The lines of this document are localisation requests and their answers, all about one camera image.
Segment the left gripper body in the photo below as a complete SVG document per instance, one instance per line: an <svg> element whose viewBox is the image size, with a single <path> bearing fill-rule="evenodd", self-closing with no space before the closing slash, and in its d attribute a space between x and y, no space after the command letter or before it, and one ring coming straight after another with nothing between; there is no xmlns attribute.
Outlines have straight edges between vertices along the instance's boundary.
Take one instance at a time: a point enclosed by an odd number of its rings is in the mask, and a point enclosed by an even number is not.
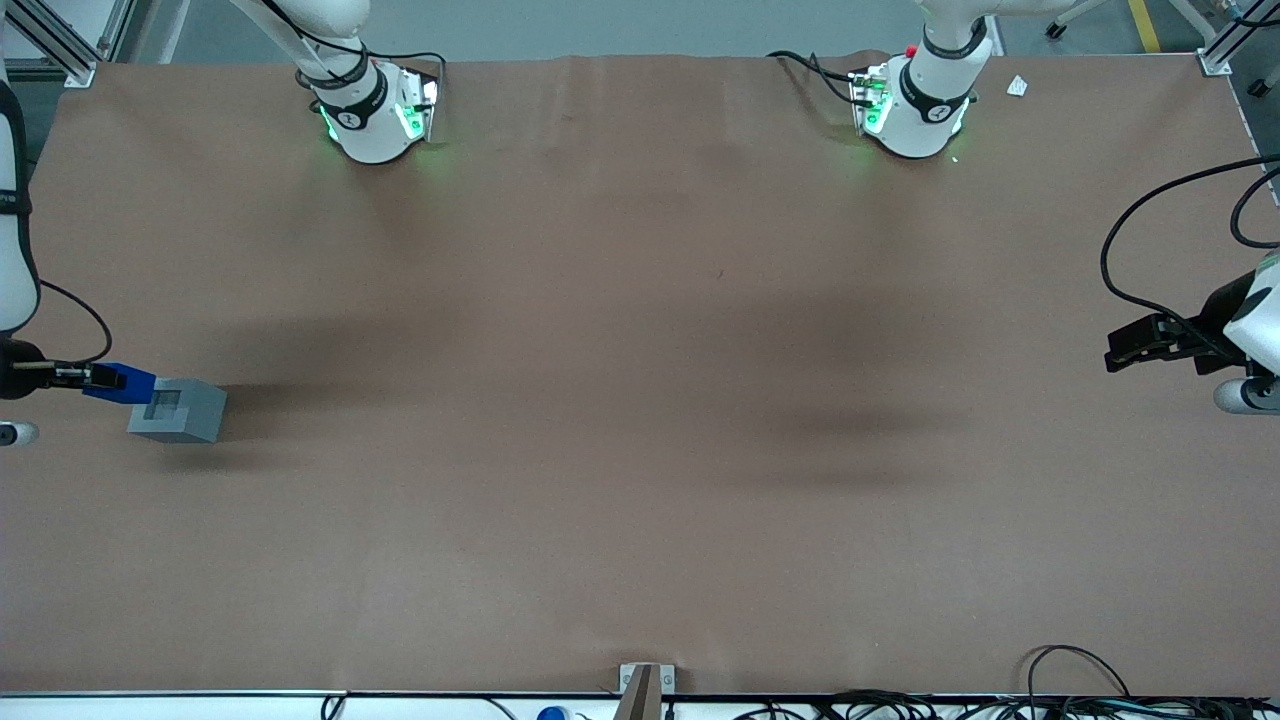
<svg viewBox="0 0 1280 720"><path fill-rule="evenodd" d="M1208 375L1247 364L1256 372L1279 374L1277 283L1279 251L1272 249L1253 272L1206 299L1196 324L1224 350L1197 357L1197 374Z"/></svg>

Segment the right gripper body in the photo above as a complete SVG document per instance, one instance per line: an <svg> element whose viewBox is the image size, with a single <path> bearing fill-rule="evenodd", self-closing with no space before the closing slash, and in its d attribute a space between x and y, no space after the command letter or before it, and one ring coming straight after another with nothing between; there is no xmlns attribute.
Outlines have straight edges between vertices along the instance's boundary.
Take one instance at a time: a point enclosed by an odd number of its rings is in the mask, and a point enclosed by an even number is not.
<svg viewBox="0 0 1280 720"><path fill-rule="evenodd" d="M45 363L40 348L23 340L1 340L1 400L20 400L47 384L44 369L19 369L22 363Z"/></svg>

